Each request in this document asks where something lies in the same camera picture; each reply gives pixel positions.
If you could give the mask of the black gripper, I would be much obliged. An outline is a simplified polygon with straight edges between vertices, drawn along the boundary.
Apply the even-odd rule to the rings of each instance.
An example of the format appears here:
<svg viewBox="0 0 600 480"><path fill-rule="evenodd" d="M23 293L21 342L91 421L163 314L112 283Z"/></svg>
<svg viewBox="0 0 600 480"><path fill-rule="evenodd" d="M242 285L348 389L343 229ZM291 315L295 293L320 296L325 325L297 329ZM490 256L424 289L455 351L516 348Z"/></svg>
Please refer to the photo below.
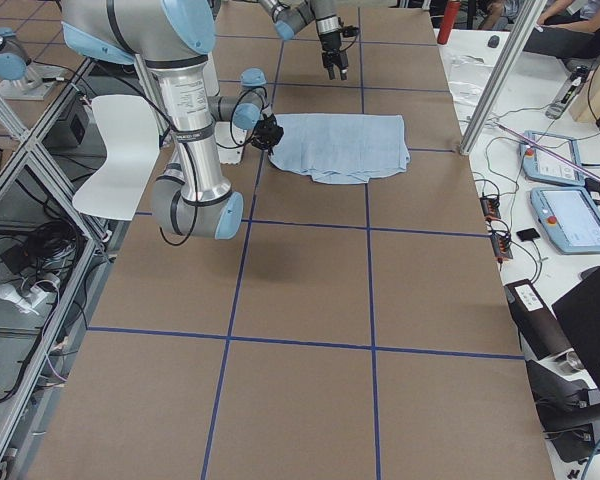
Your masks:
<svg viewBox="0 0 600 480"><path fill-rule="evenodd" d="M319 40L322 48L322 64L327 70L329 79L335 79L334 68L339 71L340 79L348 79L348 57L342 49L341 33L335 30L329 33L320 33Z"/></svg>
<svg viewBox="0 0 600 480"><path fill-rule="evenodd" d="M284 135L274 115L265 115L260 119L252 132L252 145L259 150L272 150L278 145Z"/></svg>

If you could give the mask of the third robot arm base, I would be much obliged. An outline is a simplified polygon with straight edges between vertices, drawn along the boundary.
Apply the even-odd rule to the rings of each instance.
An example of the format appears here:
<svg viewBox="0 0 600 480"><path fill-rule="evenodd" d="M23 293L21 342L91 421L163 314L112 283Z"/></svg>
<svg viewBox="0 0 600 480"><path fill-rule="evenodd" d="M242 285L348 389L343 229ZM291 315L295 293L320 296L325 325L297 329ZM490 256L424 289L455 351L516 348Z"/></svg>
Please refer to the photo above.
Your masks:
<svg viewBox="0 0 600 480"><path fill-rule="evenodd" d="M37 65L15 32L0 27L0 95L10 100L44 100L65 69Z"/></svg>

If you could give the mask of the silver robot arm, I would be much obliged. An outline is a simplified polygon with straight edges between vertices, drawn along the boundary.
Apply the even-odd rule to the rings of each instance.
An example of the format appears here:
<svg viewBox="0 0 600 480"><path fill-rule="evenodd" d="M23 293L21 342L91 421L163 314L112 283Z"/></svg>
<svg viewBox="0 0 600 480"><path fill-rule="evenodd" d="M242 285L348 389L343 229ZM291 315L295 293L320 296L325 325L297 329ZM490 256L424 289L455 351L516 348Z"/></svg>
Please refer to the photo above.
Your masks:
<svg viewBox="0 0 600 480"><path fill-rule="evenodd" d="M233 238L244 201L222 174L217 121L253 133L270 151L283 136L272 114L262 71L244 72L239 96L222 106L208 96L203 69L215 46L213 10L206 1L65 1L66 44L85 57L131 65L141 57L156 78L176 146L177 167L156 179L153 217L164 232L184 237Z"/></svg>
<svg viewBox="0 0 600 480"><path fill-rule="evenodd" d="M356 39L359 29L343 23L335 1L310 0L289 6L283 1L259 0L258 4L270 16L278 36L284 41L293 39L305 27L314 24L321 45L323 68L329 79L334 80L336 74L341 80L347 79L349 62L342 39Z"/></svg>

